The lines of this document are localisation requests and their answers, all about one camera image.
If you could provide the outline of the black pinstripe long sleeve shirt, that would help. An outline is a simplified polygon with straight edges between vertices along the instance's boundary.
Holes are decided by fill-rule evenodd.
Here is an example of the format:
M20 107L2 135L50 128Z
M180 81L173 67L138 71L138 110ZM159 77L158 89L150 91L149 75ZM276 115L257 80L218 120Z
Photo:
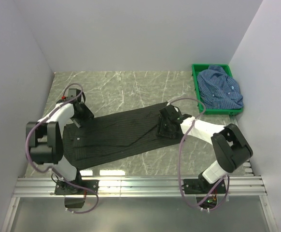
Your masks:
M63 131L64 157L79 170L158 148L179 144L183 135L157 135L160 110L166 102L87 120Z

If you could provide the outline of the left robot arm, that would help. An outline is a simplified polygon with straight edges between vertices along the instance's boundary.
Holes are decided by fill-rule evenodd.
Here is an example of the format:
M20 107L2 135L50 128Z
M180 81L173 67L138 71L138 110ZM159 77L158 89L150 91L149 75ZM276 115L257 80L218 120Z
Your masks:
M83 87L64 89L63 96L55 108L36 122L26 125L25 153L30 165L39 173L51 170L71 194L87 190L80 172L64 157L61 134L67 121L71 120L78 128L94 115L85 104Z

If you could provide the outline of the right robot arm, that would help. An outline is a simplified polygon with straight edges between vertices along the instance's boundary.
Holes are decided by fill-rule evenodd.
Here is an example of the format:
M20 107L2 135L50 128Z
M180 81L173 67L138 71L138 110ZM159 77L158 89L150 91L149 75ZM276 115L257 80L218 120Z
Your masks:
M193 191L197 194L210 193L224 176L233 173L253 156L253 150L237 125L216 125L197 119L167 105L160 110L157 135L179 139L178 167L181 167L181 153L187 136L203 140L213 146L216 160L195 180Z

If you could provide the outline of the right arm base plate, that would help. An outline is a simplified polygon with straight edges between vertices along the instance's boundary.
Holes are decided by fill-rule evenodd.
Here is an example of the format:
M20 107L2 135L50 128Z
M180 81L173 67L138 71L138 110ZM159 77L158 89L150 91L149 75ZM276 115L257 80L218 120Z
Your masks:
M230 187L230 177L224 176L214 184L208 184L201 179L184 179L183 184L179 185L182 199L190 208L197 208L208 213L218 209L225 201L228 201ZM186 195L200 195L196 197L196 203L192 204L186 199Z

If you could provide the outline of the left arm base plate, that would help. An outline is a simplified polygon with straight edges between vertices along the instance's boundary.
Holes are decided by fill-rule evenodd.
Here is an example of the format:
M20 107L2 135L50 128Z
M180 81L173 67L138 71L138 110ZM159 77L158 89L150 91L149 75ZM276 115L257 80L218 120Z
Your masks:
M68 210L82 209L89 196L95 196L96 202L90 211L95 209L99 202L98 180L80 180L67 183L65 181L56 181L55 196L64 196L64 206Z

